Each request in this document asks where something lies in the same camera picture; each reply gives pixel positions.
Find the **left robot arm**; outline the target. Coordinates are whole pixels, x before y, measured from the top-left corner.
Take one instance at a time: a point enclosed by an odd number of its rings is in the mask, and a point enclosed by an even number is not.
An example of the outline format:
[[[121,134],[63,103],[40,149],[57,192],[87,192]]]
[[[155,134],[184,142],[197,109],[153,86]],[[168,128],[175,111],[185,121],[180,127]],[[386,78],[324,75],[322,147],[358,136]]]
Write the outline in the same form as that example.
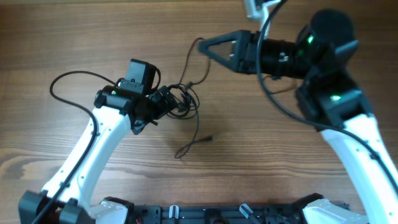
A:
[[[176,108],[167,86],[154,84],[160,70],[132,59],[127,74],[99,90],[89,123],[72,152],[39,193],[19,200],[21,223],[134,223],[134,204],[114,197],[92,205],[97,181],[119,142],[138,135]]]

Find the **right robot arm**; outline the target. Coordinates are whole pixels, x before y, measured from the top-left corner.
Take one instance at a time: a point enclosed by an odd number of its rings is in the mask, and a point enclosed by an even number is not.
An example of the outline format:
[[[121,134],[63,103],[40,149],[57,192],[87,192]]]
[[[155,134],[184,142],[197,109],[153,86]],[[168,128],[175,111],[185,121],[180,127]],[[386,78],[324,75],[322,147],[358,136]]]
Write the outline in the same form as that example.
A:
[[[347,71],[358,41],[345,13],[318,11],[295,42],[238,30],[204,40],[198,48],[234,72],[257,75],[260,84],[266,75],[300,79],[297,120],[313,126],[336,152],[368,222],[397,222],[397,169],[368,99]]]

